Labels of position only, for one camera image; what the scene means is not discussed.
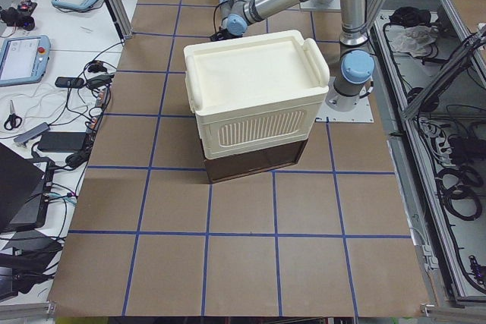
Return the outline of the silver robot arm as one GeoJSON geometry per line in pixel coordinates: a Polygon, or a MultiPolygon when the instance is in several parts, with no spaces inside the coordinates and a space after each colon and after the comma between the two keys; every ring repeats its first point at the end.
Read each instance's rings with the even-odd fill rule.
{"type": "MultiPolygon", "coordinates": [[[[310,0],[219,0],[221,25],[210,37],[212,41],[240,38],[252,24],[293,6],[310,0]]],[[[359,46],[368,41],[366,31],[366,0],[339,0],[341,28],[339,42],[342,46],[340,74],[333,81],[325,103],[338,112],[350,112],[358,102],[371,92],[363,93],[365,84],[371,81],[374,61],[359,46]]]]}

